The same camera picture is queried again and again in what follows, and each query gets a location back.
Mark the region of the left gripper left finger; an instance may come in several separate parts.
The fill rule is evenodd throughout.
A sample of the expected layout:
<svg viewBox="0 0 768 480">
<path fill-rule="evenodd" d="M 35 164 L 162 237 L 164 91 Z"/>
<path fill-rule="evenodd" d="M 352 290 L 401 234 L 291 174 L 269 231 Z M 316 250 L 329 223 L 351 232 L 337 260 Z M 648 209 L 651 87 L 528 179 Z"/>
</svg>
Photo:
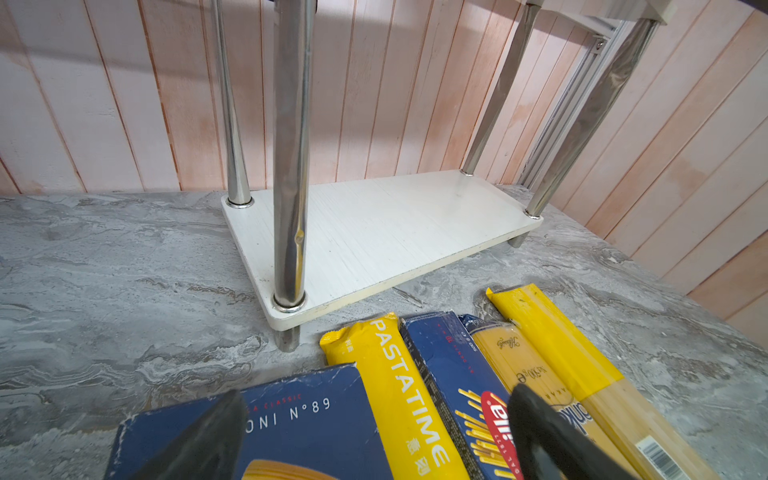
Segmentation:
<svg viewBox="0 0 768 480">
<path fill-rule="evenodd" d="M 228 391 L 131 479 L 233 479 L 247 419 L 243 395 Z"/>
</svg>

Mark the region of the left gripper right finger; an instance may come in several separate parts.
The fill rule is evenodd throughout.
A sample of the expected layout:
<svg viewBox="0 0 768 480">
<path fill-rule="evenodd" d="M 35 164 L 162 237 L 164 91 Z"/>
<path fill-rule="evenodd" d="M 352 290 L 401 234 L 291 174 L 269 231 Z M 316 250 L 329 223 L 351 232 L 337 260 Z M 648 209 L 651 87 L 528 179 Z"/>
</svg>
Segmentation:
<svg viewBox="0 0 768 480">
<path fill-rule="evenodd" d="M 525 479 L 632 479 L 634 476 L 568 424 L 529 387 L 507 403 L 509 426 Z"/>
</svg>

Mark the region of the blue Barilla pasta box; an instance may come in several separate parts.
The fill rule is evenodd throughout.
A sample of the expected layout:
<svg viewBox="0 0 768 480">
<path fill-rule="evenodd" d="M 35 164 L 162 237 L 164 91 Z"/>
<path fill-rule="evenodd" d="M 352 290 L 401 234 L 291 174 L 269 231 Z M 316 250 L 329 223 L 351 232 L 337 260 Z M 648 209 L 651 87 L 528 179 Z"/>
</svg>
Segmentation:
<svg viewBox="0 0 768 480">
<path fill-rule="evenodd" d="M 233 479 L 390 479 L 361 375 L 328 367 L 239 391 L 245 436 Z M 118 429 L 105 472 L 131 479 L 223 396 L 135 415 Z"/>
</svg>

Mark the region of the white two-tier shelf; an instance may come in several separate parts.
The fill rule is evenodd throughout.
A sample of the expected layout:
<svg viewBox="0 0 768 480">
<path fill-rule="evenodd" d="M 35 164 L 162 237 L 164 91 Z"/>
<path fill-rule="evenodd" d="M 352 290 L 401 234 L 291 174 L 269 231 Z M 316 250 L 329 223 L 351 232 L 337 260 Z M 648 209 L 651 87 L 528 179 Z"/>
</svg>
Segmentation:
<svg viewBox="0 0 768 480">
<path fill-rule="evenodd" d="M 303 324 L 504 241 L 520 244 L 628 83 L 656 29 L 673 17 L 670 1 L 600 1 L 558 13 L 624 20 L 597 80 L 556 131 L 557 150 L 528 204 L 476 176 L 539 12 L 528 1 L 469 153 L 457 170 L 311 185 L 310 99 L 313 1 L 278 1 L 273 186 L 250 189 L 219 2 L 211 5 L 218 49 L 227 154 L 222 208 L 277 347 L 295 350 Z"/>
</svg>

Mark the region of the blue Barilla spaghetti box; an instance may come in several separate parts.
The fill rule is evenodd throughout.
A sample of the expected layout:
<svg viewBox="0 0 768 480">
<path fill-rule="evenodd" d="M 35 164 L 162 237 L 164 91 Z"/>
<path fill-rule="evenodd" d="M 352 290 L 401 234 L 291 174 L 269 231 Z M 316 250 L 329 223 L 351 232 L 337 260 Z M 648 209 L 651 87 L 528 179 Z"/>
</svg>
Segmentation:
<svg viewBox="0 0 768 480">
<path fill-rule="evenodd" d="M 456 313 L 401 321 L 400 333 L 472 479 L 521 479 L 509 393 Z"/>
</svg>

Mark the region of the dark blue spaghetti bag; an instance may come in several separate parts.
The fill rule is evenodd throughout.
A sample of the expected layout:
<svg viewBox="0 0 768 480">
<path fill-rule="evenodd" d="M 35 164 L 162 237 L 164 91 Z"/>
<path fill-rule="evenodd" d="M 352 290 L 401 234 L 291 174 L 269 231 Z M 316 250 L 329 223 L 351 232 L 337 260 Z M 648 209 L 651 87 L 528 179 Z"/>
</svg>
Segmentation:
<svg viewBox="0 0 768 480">
<path fill-rule="evenodd" d="M 510 322 L 465 314 L 460 321 L 507 391 L 522 384 L 551 406 L 569 425 L 632 475 L 637 472 L 576 399 L 551 366 Z"/>
</svg>

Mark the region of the yellow spaghetti bag with barcode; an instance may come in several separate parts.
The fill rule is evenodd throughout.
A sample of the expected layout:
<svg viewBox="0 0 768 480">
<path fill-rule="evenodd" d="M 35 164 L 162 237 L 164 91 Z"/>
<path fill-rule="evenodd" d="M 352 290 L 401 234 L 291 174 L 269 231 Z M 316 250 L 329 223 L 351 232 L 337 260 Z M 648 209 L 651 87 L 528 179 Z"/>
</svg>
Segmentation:
<svg viewBox="0 0 768 480">
<path fill-rule="evenodd" d="M 643 479 L 719 475 L 538 286 L 486 291 Z"/>
</svg>

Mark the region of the yellow Pastatime spaghetti bag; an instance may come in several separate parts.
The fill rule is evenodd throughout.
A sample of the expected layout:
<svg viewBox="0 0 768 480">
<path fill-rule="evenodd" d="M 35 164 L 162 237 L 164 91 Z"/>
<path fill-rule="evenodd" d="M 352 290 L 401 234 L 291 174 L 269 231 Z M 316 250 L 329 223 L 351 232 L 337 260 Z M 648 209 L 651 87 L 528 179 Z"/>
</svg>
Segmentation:
<svg viewBox="0 0 768 480">
<path fill-rule="evenodd" d="M 319 345 L 330 365 L 357 367 L 395 479 L 467 479 L 399 326 L 389 313 L 329 331 Z"/>
</svg>

